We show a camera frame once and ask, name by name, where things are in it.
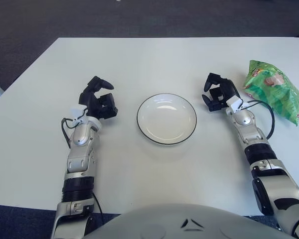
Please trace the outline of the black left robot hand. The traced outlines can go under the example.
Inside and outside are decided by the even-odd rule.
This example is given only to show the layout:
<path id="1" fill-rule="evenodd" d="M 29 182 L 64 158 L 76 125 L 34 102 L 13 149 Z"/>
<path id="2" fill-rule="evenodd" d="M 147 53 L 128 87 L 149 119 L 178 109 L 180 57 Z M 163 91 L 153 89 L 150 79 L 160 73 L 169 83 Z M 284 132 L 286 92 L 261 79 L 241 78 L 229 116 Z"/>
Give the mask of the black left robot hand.
<path id="1" fill-rule="evenodd" d="M 109 119 L 117 115 L 118 109 L 115 106 L 114 97 L 111 93 L 105 94 L 97 98 L 95 93 L 101 89 L 113 90 L 114 86 L 94 76 L 87 87 L 80 94 L 79 104 L 85 105 L 87 108 L 87 116 L 99 119 Z"/>

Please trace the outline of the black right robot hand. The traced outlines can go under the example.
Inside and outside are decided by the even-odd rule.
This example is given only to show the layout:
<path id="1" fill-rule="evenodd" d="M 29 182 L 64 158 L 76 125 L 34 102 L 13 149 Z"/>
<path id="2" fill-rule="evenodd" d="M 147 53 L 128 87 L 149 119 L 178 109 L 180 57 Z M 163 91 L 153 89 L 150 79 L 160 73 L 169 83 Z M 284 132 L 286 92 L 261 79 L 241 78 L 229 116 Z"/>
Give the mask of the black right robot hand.
<path id="1" fill-rule="evenodd" d="M 206 95 L 202 95 L 210 112 L 229 107 L 227 101 L 233 96 L 240 98 L 231 80 L 222 78 L 220 75 L 214 73 L 209 73 L 203 89 L 204 92 L 209 92 L 212 97 L 212 99 L 209 99 Z"/>

